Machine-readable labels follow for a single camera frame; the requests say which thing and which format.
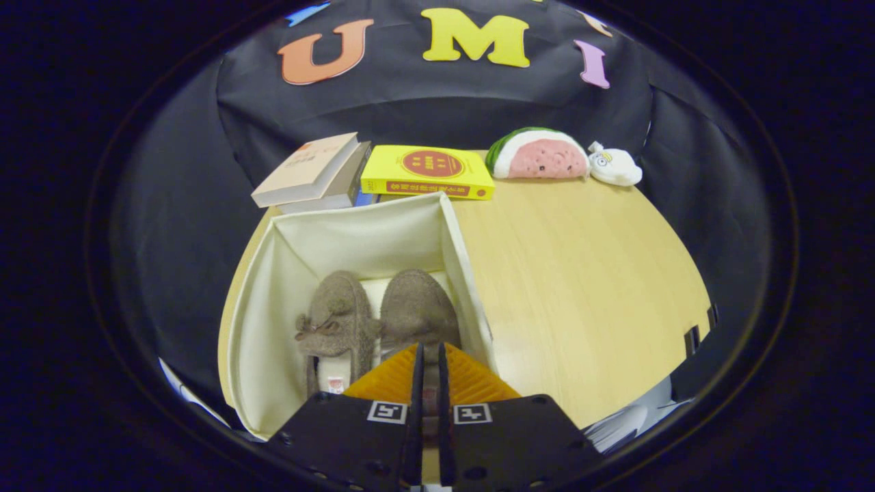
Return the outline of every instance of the white plush toy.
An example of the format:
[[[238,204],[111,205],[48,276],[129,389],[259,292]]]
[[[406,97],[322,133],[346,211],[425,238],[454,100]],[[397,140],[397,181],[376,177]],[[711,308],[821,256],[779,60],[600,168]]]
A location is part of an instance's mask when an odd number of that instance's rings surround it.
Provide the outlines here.
[[[635,165],[629,152],[620,149],[605,149],[593,142],[588,149],[590,172],[595,179],[617,186],[634,186],[641,181],[643,171]]]

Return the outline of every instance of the watermelon slice pillow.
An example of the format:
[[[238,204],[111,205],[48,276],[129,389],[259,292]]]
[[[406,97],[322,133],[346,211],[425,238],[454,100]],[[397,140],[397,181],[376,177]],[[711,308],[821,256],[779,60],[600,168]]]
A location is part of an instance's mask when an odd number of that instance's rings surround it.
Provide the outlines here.
[[[590,175],[586,152],[561,131],[526,127],[495,142],[486,155],[495,178],[577,178]]]

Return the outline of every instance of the white storage box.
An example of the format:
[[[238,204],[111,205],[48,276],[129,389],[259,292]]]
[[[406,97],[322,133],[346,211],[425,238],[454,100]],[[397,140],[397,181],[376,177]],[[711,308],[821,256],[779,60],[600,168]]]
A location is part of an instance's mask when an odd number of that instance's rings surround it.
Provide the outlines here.
[[[307,312],[322,279],[337,270],[355,273],[379,317],[389,280],[409,268],[428,271],[444,286],[458,315],[461,348],[498,374],[472,266],[445,194],[281,215],[270,220],[247,268],[228,333],[226,398],[247,430],[269,439],[306,400],[295,318]]]

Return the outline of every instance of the yellow letter m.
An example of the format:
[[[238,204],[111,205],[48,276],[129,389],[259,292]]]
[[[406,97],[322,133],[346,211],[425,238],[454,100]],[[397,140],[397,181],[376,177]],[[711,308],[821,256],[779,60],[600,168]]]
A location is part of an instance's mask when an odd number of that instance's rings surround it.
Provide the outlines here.
[[[479,60],[487,48],[494,45],[487,55],[489,61],[512,67],[528,67],[522,34],[529,25],[518,18],[495,16],[483,28],[458,9],[426,9],[424,18],[431,19],[431,49],[423,53],[428,61],[455,61],[462,53],[452,41],[465,50],[471,60]]]

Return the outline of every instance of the brown slipper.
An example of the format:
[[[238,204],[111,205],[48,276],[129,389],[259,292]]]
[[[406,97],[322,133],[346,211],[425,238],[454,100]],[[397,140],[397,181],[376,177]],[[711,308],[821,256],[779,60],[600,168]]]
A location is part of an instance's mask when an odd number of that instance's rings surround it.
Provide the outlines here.
[[[305,355],[307,394],[319,391],[316,365],[319,357],[352,352],[349,382],[371,370],[374,344],[380,323],[371,318],[368,296],[359,280],[348,271],[335,271],[313,293],[309,315],[297,317],[297,348]]]
[[[395,275],[383,294],[380,308],[382,360],[420,342],[425,361],[438,362],[441,342],[460,346],[459,320],[444,289],[422,270]]]

